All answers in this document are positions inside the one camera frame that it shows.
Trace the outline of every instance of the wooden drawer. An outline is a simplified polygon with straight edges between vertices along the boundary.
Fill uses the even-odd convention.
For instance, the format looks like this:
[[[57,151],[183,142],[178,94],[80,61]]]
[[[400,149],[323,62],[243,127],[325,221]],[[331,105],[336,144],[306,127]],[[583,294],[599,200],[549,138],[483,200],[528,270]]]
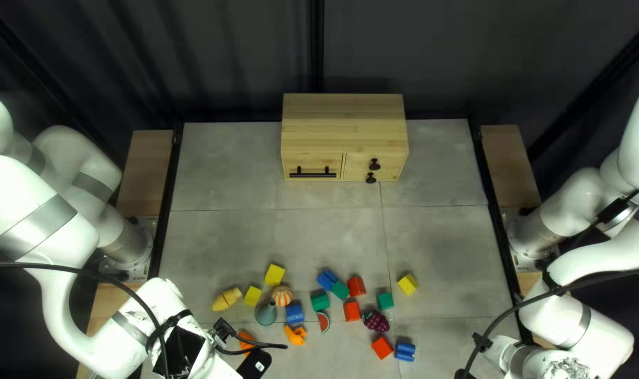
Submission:
[[[343,153],[340,152],[285,152],[282,153],[282,166],[284,168],[284,178],[287,180],[341,180],[341,168],[343,164]],[[324,174],[325,168],[329,167],[329,174],[336,174],[335,177],[290,177],[290,174],[297,175],[298,167],[301,167],[302,174]]]
[[[343,180],[365,181],[366,178],[368,177],[367,173],[374,173],[374,178],[377,181],[399,180],[399,168],[397,169],[381,168],[378,171],[370,171],[368,168],[347,167],[347,166],[343,169]]]
[[[397,170],[401,168],[406,160],[406,153],[362,153],[351,152],[345,156],[345,167],[355,167],[369,169],[371,159],[377,159],[378,165],[383,170]]]

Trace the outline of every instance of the orange and white striped object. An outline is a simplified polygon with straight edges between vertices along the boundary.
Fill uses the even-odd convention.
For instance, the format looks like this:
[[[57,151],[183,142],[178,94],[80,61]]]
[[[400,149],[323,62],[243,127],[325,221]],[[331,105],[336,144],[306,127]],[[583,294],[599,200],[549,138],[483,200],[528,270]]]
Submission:
[[[286,285],[279,285],[273,288],[273,293],[270,295],[270,298],[275,300],[275,305],[286,307],[294,298],[294,295],[291,293],[291,288]]]

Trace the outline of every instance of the toy block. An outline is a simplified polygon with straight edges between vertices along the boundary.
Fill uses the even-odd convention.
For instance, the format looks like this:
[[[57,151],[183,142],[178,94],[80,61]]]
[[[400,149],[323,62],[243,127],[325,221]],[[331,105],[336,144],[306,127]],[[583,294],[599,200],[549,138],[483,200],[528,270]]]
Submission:
[[[331,287],[333,287],[334,283],[338,281],[338,278],[336,277],[336,275],[334,275],[333,272],[324,270],[324,272],[319,274],[319,276],[317,277],[317,281],[319,285],[322,286],[322,288],[327,291],[331,291]]]
[[[243,303],[247,304],[250,307],[255,307],[256,304],[259,302],[260,297],[261,297],[261,290],[256,287],[249,286],[249,289],[247,290],[247,294],[245,295],[245,298],[243,299]]]
[[[415,280],[413,274],[408,274],[399,280],[399,287],[401,287],[408,296],[411,296],[411,294],[414,293],[420,285],[418,284],[418,281]]]
[[[301,303],[292,303],[284,307],[287,312],[287,324],[298,324],[305,320]]]
[[[302,326],[299,326],[298,328],[292,330],[289,325],[284,325],[284,333],[287,335],[289,342],[293,343],[294,345],[305,345],[305,341],[303,340],[303,338],[308,334]]]
[[[348,288],[350,289],[350,296],[352,297],[364,295],[366,293],[366,288],[364,288],[364,280],[362,280],[360,277],[353,277],[348,280]]]
[[[345,287],[345,285],[341,282],[335,282],[334,285],[331,287],[331,291],[341,300],[345,300],[345,298],[350,295],[350,290],[348,289],[348,287]]]
[[[378,358],[380,358],[381,360],[392,354],[392,351],[394,351],[385,337],[380,337],[379,339],[375,340],[375,342],[371,344],[371,348],[375,351],[375,354],[378,355]]]
[[[343,312],[345,312],[346,321],[361,320],[361,313],[359,313],[359,304],[356,301],[345,303],[345,305],[343,305]]]
[[[329,295],[327,295],[326,292],[315,295],[310,298],[310,301],[313,303],[313,310],[315,310],[315,312],[325,310],[331,305],[329,302]]]
[[[402,361],[413,362],[415,360],[415,345],[399,342],[394,352],[394,358]]]
[[[268,267],[268,272],[265,274],[265,283],[271,287],[275,287],[282,282],[284,276],[284,269],[280,266],[271,264]]]
[[[378,309],[388,310],[394,306],[394,300],[392,299],[392,292],[381,293],[376,297],[378,301]]]

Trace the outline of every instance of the orange toy piece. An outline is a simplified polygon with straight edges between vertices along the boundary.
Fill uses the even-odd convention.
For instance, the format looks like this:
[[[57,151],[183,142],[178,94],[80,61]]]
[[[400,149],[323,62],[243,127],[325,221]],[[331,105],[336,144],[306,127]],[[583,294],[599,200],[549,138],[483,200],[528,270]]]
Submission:
[[[392,354],[392,351],[394,351],[385,337],[380,337],[379,339],[375,340],[375,342],[371,344],[371,348],[374,349],[376,355],[378,355],[378,358],[380,358],[381,360]]]
[[[352,277],[348,280],[348,288],[350,289],[350,296],[355,297],[364,295],[366,288],[364,287],[364,280],[360,277]]]
[[[346,321],[360,321],[361,314],[359,313],[359,303],[351,301],[343,305],[343,312],[345,313]]]
[[[287,335],[289,342],[294,345],[303,346],[305,345],[305,341],[303,338],[307,336],[307,332],[303,329],[302,326],[296,328],[296,330],[292,331],[289,325],[284,325],[284,333]]]
[[[240,331],[240,333],[238,333],[237,335],[239,335],[240,337],[242,337],[244,339],[255,340],[254,337],[252,337],[246,331]],[[251,343],[243,342],[241,340],[238,340],[238,342],[240,342],[240,349],[241,350],[246,350],[246,349],[249,349],[250,347],[254,347],[254,345],[252,345]]]

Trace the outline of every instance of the green cube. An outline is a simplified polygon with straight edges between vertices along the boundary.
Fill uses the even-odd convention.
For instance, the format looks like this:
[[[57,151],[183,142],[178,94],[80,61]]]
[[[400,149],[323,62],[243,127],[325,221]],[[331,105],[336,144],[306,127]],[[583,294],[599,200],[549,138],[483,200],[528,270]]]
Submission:
[[[326,292],[322,292],[321,294],[314,296],[311,301],[315,312],[325,310],[326,308],[329,308],[330,305],[329,296]]]
[[[345,298],[350,295],[348,287],[345,287],[345,285],[341,282],[335,282],[334,286],[331,287],[331,291],[341,300],[345,300]]]
[[[377,296],[377,300],[378,300],[378,308],[380,310],[388,310],[394,306],[394,300],[392,300],[391,292],[381,293],[380,295]]]

